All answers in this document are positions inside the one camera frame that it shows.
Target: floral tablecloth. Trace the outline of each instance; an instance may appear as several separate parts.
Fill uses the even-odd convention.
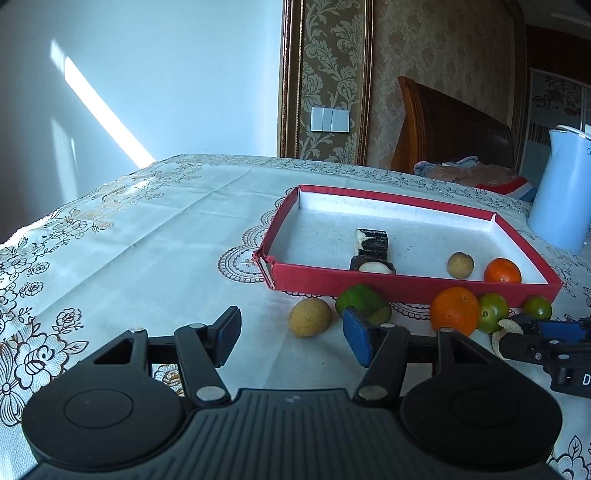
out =
[[[296,339],[286,318],[297,296],[267,289],[251,258],[281,199],[301,183],[493,209],[564,282],[555,317],[590,315],[589,247],[575,256],[537,238],[526,224],[530,206],[519,200],[374,168],[234,155],[174,157],[100,186],[0,246],[0,479],[19,478],[35,465],[20,426],[28,399],[131,326],[170,335],[188,323],[212,323],[237,305],[242,335],[220,369],[232,394],[241,387],[352,391],[364,369],[340,325]],[[397,323],[431,333],[427,306],[394,308]],[[485,343],[479,335],[473,338]],[[549,387],[541,367],[511,364]],[[154,376],[182,394],[175,372],[175,365],[161,365]],[[566,479],[591,479],[591,400],[553,394],[564,423],[550,466]]]

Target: brown headboard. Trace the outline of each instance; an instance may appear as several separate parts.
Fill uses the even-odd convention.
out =
[[[412,173],[426,160],[444,163],[471,155],[484,164],[514,165],[509,127],[444,93],[398,77],[406,117],[392,157],[392,170]]]

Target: orange fruit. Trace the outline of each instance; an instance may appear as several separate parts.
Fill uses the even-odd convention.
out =
[[[495,258],[486,266],[484,281],[521,283],[521,272],[511,260]]]
[[[480,321],[480,304],[474,294],[464,287],[443,290],[429,307],[433,330],[452,327],[469,336]]]

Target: patterned wallpaper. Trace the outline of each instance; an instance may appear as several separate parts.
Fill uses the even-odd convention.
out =
[[[500,0],[375,0],[374,9],[368,166],[390,167],[405,115],[400,75],[508,123],[514,33]]]
[[[363,0],[306,0],[299,157],[354,164],[363,60]],[[311,132],[313,106],[350,110],[349,133]]]

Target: red cardboard tray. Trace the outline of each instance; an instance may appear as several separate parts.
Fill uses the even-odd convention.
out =
[[[387,232],[388,260],[396,274],[349,270],[355,228]],[[447,259],[457,251],[475,261],[466,280],[446,271]],[[488,262],[499,257],[516,263],[522,283],[482,281]],[[269,288],[331,297],[364,283],[387,301],[430,304],[439,292],[461,286],[477,297],[496,292],[509,306],[520,307],[532,295],[553,301],[562,288],[541,255],[498,213],[337,187],[295,188],[253,258]]]

